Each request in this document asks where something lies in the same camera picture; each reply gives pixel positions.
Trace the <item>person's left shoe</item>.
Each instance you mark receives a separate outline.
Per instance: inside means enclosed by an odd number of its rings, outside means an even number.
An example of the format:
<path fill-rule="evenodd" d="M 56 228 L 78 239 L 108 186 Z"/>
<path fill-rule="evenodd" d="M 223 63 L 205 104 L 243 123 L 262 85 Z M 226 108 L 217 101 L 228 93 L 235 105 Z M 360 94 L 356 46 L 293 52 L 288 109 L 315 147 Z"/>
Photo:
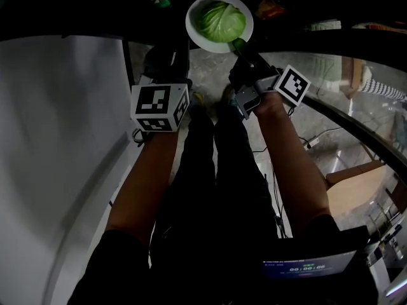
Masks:
<path fill-rule="evenodd" d="M 190 107 L 205 107 L 203 97 L 196 91 L 190 93 Z"/>

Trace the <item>black monitor screen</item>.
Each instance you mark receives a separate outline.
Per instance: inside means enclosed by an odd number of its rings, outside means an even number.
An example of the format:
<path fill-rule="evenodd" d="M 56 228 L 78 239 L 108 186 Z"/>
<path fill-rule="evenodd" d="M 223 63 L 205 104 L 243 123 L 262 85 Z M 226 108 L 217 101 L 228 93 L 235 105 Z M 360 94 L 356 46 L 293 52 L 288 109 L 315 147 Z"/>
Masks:
<path fill-rule="evenodd" d="M 271 280 L 320 278 L 343 273 L 356 253 L 356 250 L 328 253 L 284 250 L 263 259 L 259 268 L 261 274 Z"/>

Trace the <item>person's right shoe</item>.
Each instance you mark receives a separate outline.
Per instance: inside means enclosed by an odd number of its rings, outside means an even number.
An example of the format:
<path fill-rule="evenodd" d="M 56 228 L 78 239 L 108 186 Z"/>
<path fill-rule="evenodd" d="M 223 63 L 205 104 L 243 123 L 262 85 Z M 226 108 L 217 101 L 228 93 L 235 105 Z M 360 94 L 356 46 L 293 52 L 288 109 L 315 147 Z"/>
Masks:
<path fill-rule="evenodd" d="M 227 85 L 223 90 L 221 100 L 219 102 L 219 109 L 221 112 L 225 111 L 228 107 L 237 108 L 235 101 L 235 90 L 232 85 Z"/>

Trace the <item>black white striped fabric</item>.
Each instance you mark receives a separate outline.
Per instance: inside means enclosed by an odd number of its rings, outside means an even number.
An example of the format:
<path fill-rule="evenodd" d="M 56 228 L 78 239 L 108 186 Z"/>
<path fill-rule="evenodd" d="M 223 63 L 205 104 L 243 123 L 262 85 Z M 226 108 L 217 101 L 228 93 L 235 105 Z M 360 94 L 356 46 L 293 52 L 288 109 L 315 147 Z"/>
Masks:
<path fill-rule="evenodd" d="M 380 95 L 393 100 L 399 100 L 401 102 L 407 102 L 407 94 L 391 86 L 378 82 L 373 78 L 368 78 L 365 84 L 359 88 L 359 91 Z"/>

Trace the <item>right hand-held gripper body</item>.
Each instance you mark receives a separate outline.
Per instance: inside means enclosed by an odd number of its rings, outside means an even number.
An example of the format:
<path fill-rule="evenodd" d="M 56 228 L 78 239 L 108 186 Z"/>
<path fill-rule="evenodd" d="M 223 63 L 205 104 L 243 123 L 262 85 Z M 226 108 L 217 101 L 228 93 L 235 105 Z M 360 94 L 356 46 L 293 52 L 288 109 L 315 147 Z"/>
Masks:
<path fill-rule="evenodd" d="M 235 89 L 235 103 L 245 119 L 249 119 L 266 93 L 277 92 L 289 106 L 299 106 L 311 84 L 291 65 L 285 69 L 276 68 L 260 55 L 252 61 L 239 56 L 230 71 L 229 80 Z"/>

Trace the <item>orange snack packet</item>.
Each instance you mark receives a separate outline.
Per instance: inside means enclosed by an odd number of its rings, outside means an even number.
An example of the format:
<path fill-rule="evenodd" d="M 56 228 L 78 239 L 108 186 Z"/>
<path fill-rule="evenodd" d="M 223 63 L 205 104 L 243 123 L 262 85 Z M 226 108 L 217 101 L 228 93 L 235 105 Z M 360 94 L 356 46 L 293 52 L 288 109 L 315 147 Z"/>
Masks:
<path fill-rule="evenodd" d="M 261 20 L 271 20 L 286 13 L 286 9 L 275 3 L 273 0 L 262 0 L 255 12 Z"/>

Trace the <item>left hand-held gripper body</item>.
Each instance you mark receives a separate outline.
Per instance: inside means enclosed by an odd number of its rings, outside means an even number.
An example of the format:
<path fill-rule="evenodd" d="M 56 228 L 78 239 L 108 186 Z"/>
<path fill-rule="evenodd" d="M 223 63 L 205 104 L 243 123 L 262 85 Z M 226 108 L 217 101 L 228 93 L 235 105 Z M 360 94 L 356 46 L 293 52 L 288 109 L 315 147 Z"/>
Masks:
<path fill-rule="evenodd" d="M 144 132 L 176 132 L 190 104 L 190 44 L 158 44 L 144 59 L 139 83 L 132 86 L 132 120 Z"/>

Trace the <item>light wooden chair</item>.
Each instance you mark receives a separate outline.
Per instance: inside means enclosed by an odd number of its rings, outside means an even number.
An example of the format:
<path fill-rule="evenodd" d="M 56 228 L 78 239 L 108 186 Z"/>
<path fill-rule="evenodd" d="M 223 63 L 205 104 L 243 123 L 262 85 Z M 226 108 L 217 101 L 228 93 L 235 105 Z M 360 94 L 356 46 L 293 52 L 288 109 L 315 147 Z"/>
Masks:
<path fill-rule="evenodd" d="M 393 169 L 380 160 L 326 174 L 331 215 L 347 214 L 372 201 L 393 174 Z"/>

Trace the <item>person's right forearm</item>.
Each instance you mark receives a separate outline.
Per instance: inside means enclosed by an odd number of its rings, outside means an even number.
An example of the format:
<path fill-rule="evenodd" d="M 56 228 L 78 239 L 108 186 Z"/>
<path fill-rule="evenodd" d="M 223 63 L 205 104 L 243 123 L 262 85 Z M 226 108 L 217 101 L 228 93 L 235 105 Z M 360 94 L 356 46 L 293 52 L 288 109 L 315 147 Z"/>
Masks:
<path fill-rule="evenodd" d="M 279 93 L 265 93 L 254 109 L 275 170 L 293 236 L 339 232 L 322 175 L 301 144 Z"/>

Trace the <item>white round plate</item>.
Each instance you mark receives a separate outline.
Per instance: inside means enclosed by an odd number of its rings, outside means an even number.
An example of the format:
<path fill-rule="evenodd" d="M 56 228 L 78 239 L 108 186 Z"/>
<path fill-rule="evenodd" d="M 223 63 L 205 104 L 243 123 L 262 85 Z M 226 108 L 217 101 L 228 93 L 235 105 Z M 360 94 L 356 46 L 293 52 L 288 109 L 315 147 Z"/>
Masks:
<path fill-rule="evenodd" d="M 198 14 L 201 10 L 213 1 L 224 1 L 226 3 L 232 4 L 234 7 L 238 8 L 244 15 L 246 19 L 245 29 L 240 36 L 245 42 L 248 42 L 252 36 L 254 29 L 254 20 L 252 13 L 249 8 L 241 0 L 196 0 L 188 9 L 185 16 L 185 27 L 190 39 L 203 50 L 212 53 L 229 53 L 234 51 L 232 43 L 215 43 L 208 40 L 198 32 L 197 20 Z"/>

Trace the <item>person's black trousers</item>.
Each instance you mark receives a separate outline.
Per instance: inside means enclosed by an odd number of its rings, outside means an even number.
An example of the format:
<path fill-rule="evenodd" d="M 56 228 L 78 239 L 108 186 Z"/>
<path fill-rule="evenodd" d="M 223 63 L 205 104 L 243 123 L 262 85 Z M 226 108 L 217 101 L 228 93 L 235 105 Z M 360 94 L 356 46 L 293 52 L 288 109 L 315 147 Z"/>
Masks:
<path fill-rule="evenodd" d="M 158 216 L 155 235 L 186 233 L 277 237 L 268 183 L 234 105 L 219 107 L 213 123 L 194 107 L 181 162 Z"/>

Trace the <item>green cabbage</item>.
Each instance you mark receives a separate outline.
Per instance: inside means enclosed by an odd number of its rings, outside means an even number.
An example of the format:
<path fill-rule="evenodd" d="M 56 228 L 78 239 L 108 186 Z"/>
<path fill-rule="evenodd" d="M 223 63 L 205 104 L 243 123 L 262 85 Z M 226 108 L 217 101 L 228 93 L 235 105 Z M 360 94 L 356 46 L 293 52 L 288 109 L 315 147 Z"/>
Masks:
<path fill-rule="evenodd" d="M 209 41 L 230 43 L 244 32 L 246 17 L 230 3 L 211 1 L 199 12 L 196 25 L 199 33 Z"/>

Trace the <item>person's black shirt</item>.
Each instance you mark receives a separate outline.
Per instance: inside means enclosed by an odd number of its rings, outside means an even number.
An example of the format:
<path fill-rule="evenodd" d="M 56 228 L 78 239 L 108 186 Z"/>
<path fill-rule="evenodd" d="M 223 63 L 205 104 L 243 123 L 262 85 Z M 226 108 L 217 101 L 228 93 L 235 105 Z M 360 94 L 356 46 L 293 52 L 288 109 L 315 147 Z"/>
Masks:
<path fill-rule="evenodd" d="M 114 206 L 67 305 L 377 304 L 371 272 L 356 257 L 340 259 L 340 272 L 272 273 L 265 259 L 287 255 L 289 241 L 267 233 L 263 217 L 264 209 L 192 215 L 152 247 L 157 211 Z"/>

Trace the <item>person's left forearm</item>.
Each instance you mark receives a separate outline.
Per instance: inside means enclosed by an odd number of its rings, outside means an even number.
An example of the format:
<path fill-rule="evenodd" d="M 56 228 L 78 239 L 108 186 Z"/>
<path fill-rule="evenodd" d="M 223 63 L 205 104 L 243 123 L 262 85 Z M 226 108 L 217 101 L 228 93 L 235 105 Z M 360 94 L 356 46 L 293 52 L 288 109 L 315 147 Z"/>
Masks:
<path fill-rule="evenodd" d="M 178 133 L 155 133 L 146 142 L 110 211 L 106 230 L 120 230 L 149 247 L 161 200 L 169 183 Z"/>

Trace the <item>person's shoe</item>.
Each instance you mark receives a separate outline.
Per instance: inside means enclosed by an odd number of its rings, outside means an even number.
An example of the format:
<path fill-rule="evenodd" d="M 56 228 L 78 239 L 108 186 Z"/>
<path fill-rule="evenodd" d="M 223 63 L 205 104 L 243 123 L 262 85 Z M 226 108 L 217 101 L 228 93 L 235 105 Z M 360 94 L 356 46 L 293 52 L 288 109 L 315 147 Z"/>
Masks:
<path fill-rule="evenodd" d="M 235 101 L 235 90 L 232 85 L 227 85 L 223 90 L 221 100 L 219 102 L 219 109 L 221 112 L 225 111 L 228 107 L 237 108 Z"/>
<path fill-rule="evenodd" d="M 190 93 L 190 107 L 205 107 L 203 97 L 196 91 Z"/>

